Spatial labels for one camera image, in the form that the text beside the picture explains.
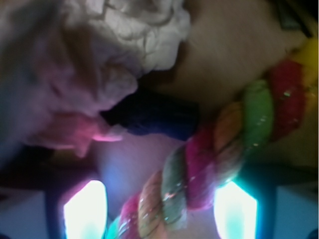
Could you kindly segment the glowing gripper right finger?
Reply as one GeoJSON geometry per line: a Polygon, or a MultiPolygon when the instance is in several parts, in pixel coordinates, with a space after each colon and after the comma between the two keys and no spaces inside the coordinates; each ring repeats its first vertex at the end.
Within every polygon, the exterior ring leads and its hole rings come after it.
{"type": "Polygon", "coordinates": [[[215,192],[214,217],[222,239],[272,239],[275,194],[269,188],[233,180],[215,192]]]}

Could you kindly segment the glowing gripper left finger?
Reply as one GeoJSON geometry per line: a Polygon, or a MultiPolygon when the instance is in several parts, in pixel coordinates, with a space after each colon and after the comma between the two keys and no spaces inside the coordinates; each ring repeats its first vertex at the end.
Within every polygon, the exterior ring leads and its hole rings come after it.
{"type": "Polygon", "coordinates": [[[50,239],[102,239],[107,213],[107,190],[99,180],[81,180],[46,195],[50,239]]]}

